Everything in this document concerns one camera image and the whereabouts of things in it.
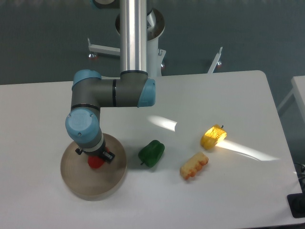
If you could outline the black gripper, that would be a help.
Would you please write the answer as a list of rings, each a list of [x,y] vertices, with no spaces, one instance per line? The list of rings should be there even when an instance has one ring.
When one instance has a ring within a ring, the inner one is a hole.
[[[97,156],[103,159],[107,163],[111,163],[115,159],[115,154],[105,149],[105,147],[100,147],[95,151],[86,151],[84,148],[81,148],[81,152],[88,155],[88,156]]]

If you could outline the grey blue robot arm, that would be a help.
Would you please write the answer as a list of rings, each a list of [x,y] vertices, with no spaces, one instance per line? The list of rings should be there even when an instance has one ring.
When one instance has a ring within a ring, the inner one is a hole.
[[[65,127],[77,144],[76,153],[97,156],[111,163],[115,154],[106,147],[100,128],[102,107],[149,107],[155,104],[155,80],[147,72],[147,2],[120,1],[119,79],[102,79],[92,70],[73,78],[71,111]]]

